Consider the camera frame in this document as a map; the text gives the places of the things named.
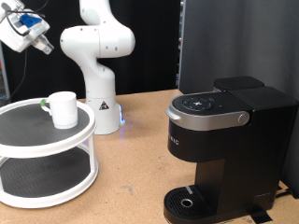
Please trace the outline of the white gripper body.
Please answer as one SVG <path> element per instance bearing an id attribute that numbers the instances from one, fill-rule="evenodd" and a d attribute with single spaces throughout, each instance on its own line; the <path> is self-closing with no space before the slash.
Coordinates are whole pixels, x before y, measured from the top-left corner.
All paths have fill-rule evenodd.
<path id="1" fill-rule="evenodd" d="M 11 49 L 22 52 L 36 38 L 33 29 L 25 23 L 33 17 L 22 3 L 0 3 L 0 40 Z"/>

